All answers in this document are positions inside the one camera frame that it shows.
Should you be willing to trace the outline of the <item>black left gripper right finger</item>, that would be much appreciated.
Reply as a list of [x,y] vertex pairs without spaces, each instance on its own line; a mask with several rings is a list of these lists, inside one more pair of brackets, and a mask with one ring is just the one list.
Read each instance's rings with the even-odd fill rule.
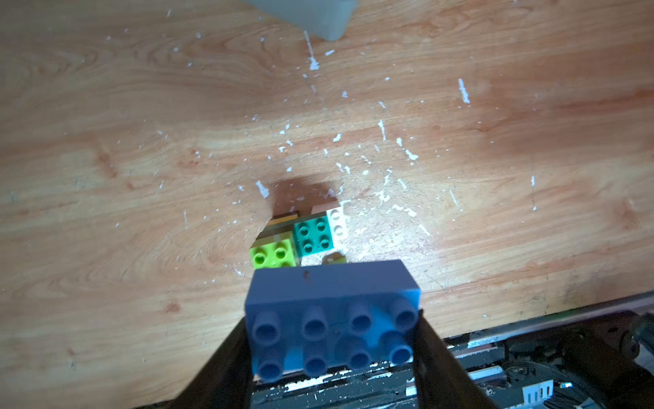
[[422,310],[413,351],[419,408],[497,408],[447,349]]

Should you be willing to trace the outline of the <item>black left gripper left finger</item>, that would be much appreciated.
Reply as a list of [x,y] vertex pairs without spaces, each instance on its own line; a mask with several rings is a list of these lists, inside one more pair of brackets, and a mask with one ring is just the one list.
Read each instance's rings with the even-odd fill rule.
[[245,318],[168,408],[250,408],[254,388]]

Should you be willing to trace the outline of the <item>blue long lego brick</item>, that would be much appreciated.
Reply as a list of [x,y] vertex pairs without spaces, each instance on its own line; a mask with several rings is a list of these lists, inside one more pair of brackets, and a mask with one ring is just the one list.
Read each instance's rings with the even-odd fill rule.
[[274,383],[407,363],[420,298],[400,260],[257,270],[245,300],[253,373]]

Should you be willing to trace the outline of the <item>lime lego brick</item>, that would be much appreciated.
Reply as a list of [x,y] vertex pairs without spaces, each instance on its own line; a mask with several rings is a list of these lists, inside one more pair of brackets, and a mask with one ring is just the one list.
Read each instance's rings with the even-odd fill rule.
[[324,265],[344,264],[344,263],[347,263],[347,257],[344,254],[342,254],[342,252],[334,252],[328,256],[325,256],[322,262],[322,264]]
[[250,247],[250,259],[255,270],[297,267],[300,263],[290,233],[256,240]]

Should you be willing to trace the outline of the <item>dark green lego brick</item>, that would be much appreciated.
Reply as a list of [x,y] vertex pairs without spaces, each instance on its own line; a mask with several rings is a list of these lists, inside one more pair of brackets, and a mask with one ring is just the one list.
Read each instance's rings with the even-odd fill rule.
[[293,225],[292,233],[301,258],[334,248],[330,220],[325,212],[301,219]]

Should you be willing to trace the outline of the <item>yellow lego brick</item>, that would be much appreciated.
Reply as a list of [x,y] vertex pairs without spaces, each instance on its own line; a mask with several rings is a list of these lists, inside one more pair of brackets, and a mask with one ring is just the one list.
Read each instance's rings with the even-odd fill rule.
[[276,217],[276,218],[272,219],[270,222],[267,223],[266,227],[267,227],[267,228],[275,228],[275,227],[279,227],[279,226],[281,226],[281,225],[283,225],[283,224],[285,224],[285,223],[291,223],[291,222],[294,222],[294,221],[296,221],[298,218],[299,218],[299,214],[298,214],[297,212],[296,212],[296,213],[290,213],[290,214],[282,215],[282,216],[279,216],[279,217]]

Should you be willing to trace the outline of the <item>white lego brick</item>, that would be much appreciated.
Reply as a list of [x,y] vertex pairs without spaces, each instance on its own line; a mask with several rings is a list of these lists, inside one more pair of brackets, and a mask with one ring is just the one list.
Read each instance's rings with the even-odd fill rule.
[[325,212],[329,219],[331,235],[335,246],[342,245],[348,238],[348,227],[341,204],[338,201],[332,201],[312,207],[312,214],[318,214],[321,212]]

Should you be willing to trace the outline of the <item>black lego brick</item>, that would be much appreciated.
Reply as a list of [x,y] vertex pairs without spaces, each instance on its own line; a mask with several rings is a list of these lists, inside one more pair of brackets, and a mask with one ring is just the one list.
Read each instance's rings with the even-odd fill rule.
[[257,240],[265,239],[276,234],[281,234],[293,230],[293,225],[274,225],[267,226],[262,230],[262,232],[257,236]]

